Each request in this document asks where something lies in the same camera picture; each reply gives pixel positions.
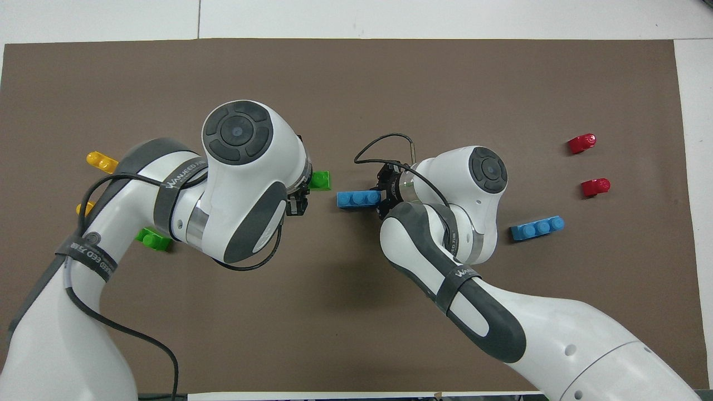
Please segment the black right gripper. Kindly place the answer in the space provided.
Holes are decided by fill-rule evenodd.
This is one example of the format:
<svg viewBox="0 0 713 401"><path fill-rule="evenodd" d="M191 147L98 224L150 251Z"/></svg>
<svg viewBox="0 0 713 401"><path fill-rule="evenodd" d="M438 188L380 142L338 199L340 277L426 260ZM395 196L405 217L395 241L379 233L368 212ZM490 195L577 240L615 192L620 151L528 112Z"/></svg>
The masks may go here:
<svg viewBox="0 0 713 401"><path fill-rule="evenodd" d="M384 200L377 205L377 214L380 221L383 221L387 214L403 201L400 194L399 185L402 171L392 163L384 163L377 173L376 190L384 190Z"/></svg>

